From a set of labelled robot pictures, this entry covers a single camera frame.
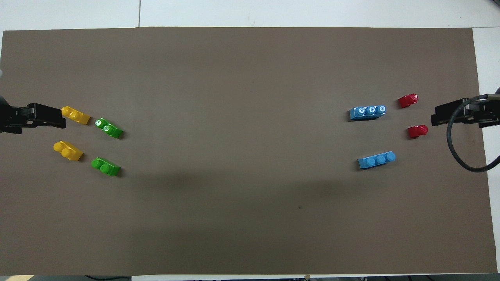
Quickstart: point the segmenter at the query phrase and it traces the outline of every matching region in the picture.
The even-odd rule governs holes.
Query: brown paper
[[[0,134],[2,275],[497,270],[487,174],[430,126],[435,106],[479,94],[470,28],[6,31],[0,67],[11,105],[92,116]],[[429,133],[409,139],[415,125]],[[485,164],[477,125],[453,139]]]

